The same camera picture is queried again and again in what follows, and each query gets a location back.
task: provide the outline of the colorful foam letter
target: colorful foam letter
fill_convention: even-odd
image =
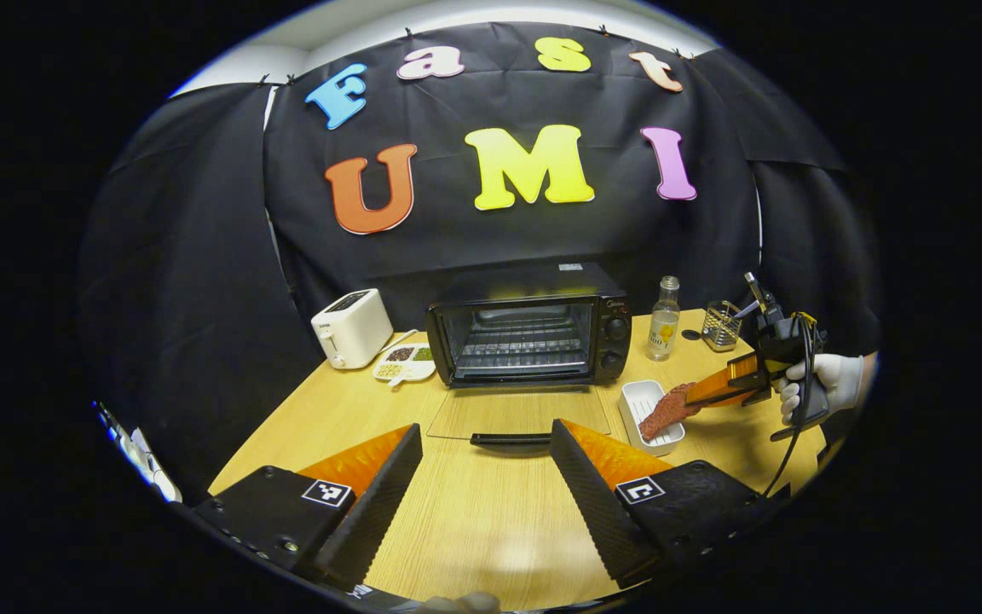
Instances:
[[[476,209],[486,211],[514,205],[514,193],[506,191],[504,176],[510,178],[526,202],[537,201],[545,174],[549,176],[545,191],[549,202],[593,200],[593,188],[586,185],[578,159],[580,136],[581,130],[573,125],[545,125],[530,153],[502,128],[469,132],[465,142],[476,148],[483,185],[483,191],[476,197]]]
[[[654,145],[654,153],[658,156],[658,171],[661,172],[661,183],[658,185],[658,195],[666,200],[692,200],[696,190],[689,183],[685,172],[685,161],[681,159],[681,136],[675,130],[667,128],[643,128],[639,130]]]
[[[581,53],[583,48],[576,40],[569,38],[538,38],[535,47],[541,55],[537,61],[548,70],[585,72],[589,70],[589,58]]]
[[[324,171],[324,178],[332,183],[332,206],[336,222],[348,233],[369,235],[393,229],[412,213],[414,190],[412,187],[412,156],[417,148],[412,144],[394,145],[378,153],[378,162],[389,171],[389,190],[392,194],[384,209],[370,211],[362,199],[362,170],[365,157],[345,159]]]
[[[452,77],[461,74],[460,50],[456,47],[426,47],[404,55],[406,65],[398,67],[396,76],[407,80],[429,77]]]
[[[628,58],[631,58],[640,65],[643,65],[643,70],[646,71],[647,77],[650,77],[651,81],[654,81],[658,85],[665,87],[666,90],[670,92],[681,92],[685,87],[681,85],[679,81],[673,81],[666,74],[666,70],[673,70],[666,62],[655,58],[654,55],[648,54],[646,51],[634,52],[634,54],[627,54]]]
[[[316,106],[319,106],[328,116],[328,130],[335,130],[366,106],[366,98],[348,97],[351,94],[366,92],[366,82],[355,77],[356,74],[364,72],[366,72],[366,65],[359,65],[359,63],[345,67],[335,77],[325,81],[305,96],[305,104],[316,102]]]

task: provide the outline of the blue letter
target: blue letter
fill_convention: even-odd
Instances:
[[[316,90],[312,90],[305,96],[305,104],[316,102],[328,116],[328,130],[335,130],[344,121],[350,119],[352,115],[360,112],[366,106],[366,98],[356,98],[351,100],[349,94],[361,94],[366,92],[366,83],[361,78],[354,77],[356,74],[363,74],[366,65],[351,65],[339,71],[338,75],[325,81]]]

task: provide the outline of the letter m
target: letter m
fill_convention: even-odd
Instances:
[[[529,203],[537,200],[545,175],[549,176],[545,191],[549,202],[593,200],[593,188],[587,185],[578,159],[580,136],[581,130],[573,125],[546,125],[530,153],[502,128],[469,132],[465,142],[476,148],[483,190],[476,197],[476,209],[514,205],[514,193],[506,191],[506,177]]]

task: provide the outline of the bottle label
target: bottle label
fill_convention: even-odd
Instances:
[[[660,354],[670,351],[673,335],[677,332],[677,322],[650,320],[650,349]]]

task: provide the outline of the oven knob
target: oven knob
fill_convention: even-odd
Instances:
[[[605,352],[604,356],[601,356],[601,366],[610,372],[619,372],[624,368],[624,357],[615,352]]]
[[[612,318],[607,325],[604,325],[604,334],[609,335],[612,339],[616,339],[616,341],[627,337],[628,332],[631,332],[631,327],[627,325],[627,320],[623,318]]]

